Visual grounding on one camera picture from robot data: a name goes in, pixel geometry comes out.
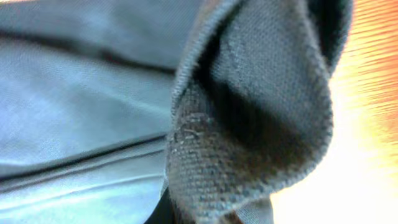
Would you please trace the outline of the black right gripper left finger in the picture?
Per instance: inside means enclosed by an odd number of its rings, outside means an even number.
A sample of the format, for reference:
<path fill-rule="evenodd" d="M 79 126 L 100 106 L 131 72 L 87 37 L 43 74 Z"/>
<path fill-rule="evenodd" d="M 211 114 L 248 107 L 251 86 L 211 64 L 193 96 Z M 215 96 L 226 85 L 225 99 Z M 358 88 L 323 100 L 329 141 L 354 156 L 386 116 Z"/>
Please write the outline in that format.
<path fill-rule="evenodd" d="M 150 217 L 144 224 L 176 224 L 174 205 L 167 187 Z"/>

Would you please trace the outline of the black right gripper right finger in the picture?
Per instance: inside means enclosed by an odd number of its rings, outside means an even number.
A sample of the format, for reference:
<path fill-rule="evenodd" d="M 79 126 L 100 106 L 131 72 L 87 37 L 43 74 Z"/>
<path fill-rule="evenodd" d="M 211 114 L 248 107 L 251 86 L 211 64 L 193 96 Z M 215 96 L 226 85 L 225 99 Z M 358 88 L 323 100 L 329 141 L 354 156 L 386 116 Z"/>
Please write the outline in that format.
<path fill-rule="evenodd" d="M 232 211 L 220 218 L 220 224 L 243 224 L 243 222 L 239 218 L 238 214 L 235 211 Z"/>

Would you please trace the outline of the teal blue polo shirt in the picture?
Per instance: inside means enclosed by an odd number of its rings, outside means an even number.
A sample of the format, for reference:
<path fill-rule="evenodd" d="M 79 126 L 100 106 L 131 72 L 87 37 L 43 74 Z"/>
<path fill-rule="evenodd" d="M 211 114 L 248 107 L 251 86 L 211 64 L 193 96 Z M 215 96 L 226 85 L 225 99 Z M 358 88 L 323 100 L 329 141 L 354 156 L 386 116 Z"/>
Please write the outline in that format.
<path fill-rule="evenodd" d="M 272 223 L 333 134 L 344 0 L 1 4 L 1 222 Z"/>

